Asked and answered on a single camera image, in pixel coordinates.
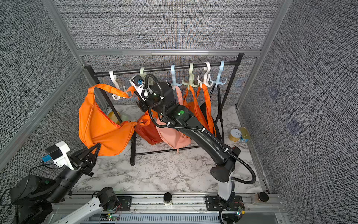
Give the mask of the orange sling bag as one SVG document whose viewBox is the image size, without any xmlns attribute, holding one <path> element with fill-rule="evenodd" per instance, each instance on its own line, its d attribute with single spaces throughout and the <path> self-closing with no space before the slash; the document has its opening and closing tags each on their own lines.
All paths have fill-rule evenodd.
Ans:
<svg viewBox="0 0 358 224">
<path fill-rule="evenodd" d="M 197 91 L 197 97 L 199 96 L 199 92 L 201 89 L 203 90 L 204 98 L 205 98 L 205 103 L 201 105 L 201 108 L 205 109 L 206 120 L 207 120 L 207 124 L 208 124 L 208 128 L 209 128 L 210 132 L 214 136 L 216 136 L 216 129 L 215 129 L 214 121 L 212 118 L 211 99 L 210 99 L 208 87 L 205 84 L 202 84 L 202 86 Z"/>
<path fill-rule="evenodd" d="M 97 84 L 88 89 L 87 96 L 79 109 L 79 138 L 82 143 L 87 148 L 100 143 L 99 156 L 116 156 L 121 154 L 128 145 L 135 126 L 148 126 L 151 120 L 149 115 L 145 115 L 139 122 L 124 121 L 116 124 L 96 103 L 95 88 L 126 99 L 129 98 L 127 93 L 133 94 L 135 88 L 132 86 L 126 91 L 121 91 L 109 85 Z"/>
<path fill-rule="evenodd" d="M 191 102 L 187 101 L 187 98 L 189 96 L 189 93 L 192 94 L 193 96 L 193 100 Z M 199 103 L 198 103 L 198 97 L 200 94 L 200 88 L 198 89 L 197 92 L 194 91 L 193 87 L 189 87 L 189 90 L 186 90 L 186 93 L 183 97 L 183 103 L 184 106 L 186 106 L 198 119 L 198 121 L 206 128 L 209 129 L 208 123 L 204 117 L 203 112 L 200 109 Z"/>
</svg>

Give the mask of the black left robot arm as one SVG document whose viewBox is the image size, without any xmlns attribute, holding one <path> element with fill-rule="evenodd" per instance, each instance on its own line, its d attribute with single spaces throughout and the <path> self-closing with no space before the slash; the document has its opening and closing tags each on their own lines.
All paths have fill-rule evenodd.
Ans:
<svg viewBox="0 0 358 224">
<path fill-rule="evenodd" d="M 83 148 L 68 156 L 69 148 L 63 141 L 46 149 L 53 163 L 42 163 L 41 167 L 49 169 L 64 168 L 55 178 L 50 179 L 32 175 L 31 171 L 16 186 L 5 190 L 10 193 L 10 202 L 1 203 L 9 209 L 17 207 L 15 224 L 41 224 L 53 212 L 52 205 L 65 200 L 74 185 L 83 175 L 93 176 L 93 168 L 101 149 L 97 143 L 90 148 Z M 58 221 L 59 224 L 79 224 L 86 218 L 103 211 L 112 211 L 120 205 L 112 187 L 105 187 L 82 207 Z"/>
</svg>

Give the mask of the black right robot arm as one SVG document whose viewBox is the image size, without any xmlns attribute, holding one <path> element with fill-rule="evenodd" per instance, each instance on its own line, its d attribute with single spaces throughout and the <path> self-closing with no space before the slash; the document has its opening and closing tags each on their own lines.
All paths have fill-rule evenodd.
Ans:
<svg viewBox="0 0 358 224">
<path fill-rule="evenodd" d="M 216 199 L 217 203 L 223 204 L 219 208 L 220 223 L 236 223 L 242 219 L 245 205 L 242 201 L 235 201 L 235 182 L 254 184 L 256 175 L 253 169 L 239 158 L 239 148 L 231 148 L 223 143 L 205 128 L 187 107 L 177 103 L 169 82 L 159 82 L 153 74 L 148 74 L 145 79 L 140 75 L 133 76 L 130 84 L 140 98 L 137 102 L 139 108 L 143 112 L 148 112 L 151 122 L 156 127 L 180 131 L 204 149 L 215 162 L 216 165 L 211 168 L 210 174 L 225 187 L 218 191 Z M 248 169 L 252 175 L 251 180 L 232 176 L 236 162 Z"/>
</svg>

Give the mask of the pink and red sling bag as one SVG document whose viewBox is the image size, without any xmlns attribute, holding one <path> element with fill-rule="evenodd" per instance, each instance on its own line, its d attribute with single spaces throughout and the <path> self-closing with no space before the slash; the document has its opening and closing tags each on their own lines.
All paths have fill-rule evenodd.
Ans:
<svg viewBox="0 0 358 224">
<path fill-rule="evenodd" d="M 175 92 L 177 94 L 178 102 L 180 105 L 184 105 L 183 98 L 182 98 L 182 92 L 178 86 L 175 86 Z M 164 122 L 161 122 L 158 118 L 156 122 L 159 125 L 164 125 Z M 183 147 L 187 147 L 191 143 L 191 139 L 187 136 L 185 136 L 183 133 L 170 129 L 170 128 L 159 128 L 156 127 L 159 136 L 161 139 L 169 145 L 171 148 L 176 149 L 177 154 L 179 153 L 179 149 Z"/>
</svg>

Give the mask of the black sling bag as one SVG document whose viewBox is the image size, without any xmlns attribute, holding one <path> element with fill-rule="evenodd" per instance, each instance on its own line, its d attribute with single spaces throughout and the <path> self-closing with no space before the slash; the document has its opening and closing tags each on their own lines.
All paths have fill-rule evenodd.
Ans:
<svg viewBox="0 0 358 224">
<path fill-rule="evenodd" d="M 221 98 L 221 90 L 220 90 L 220 87 L 218 86 L 217 87 L 217 101 L 218 101 L 218 114 L 217 114 L 217 118 L 218 120 L 221 122 L 221 133 L 219 131 L 219 128 L 217 126 L 217 121 L 214 121 L 214 125 L 215 125 L 215 129 L 216 129 L 216 137 L 221 140 L 222 143 L 225 142 L 225 133 L 224 133 L 224 127 L 223 127 L 223 116 L 222 116 L 222 98 Z M 213 93 L 215 87 L 209 92 L 210 96 L 211 94 Z M 204 117 L 206 119 L 206 112 L 205 112 L 205 109 L 201 108 L 200 106 L 200 109 L 201 111 L 203 112 L 204 114 Z"/>
</svg>

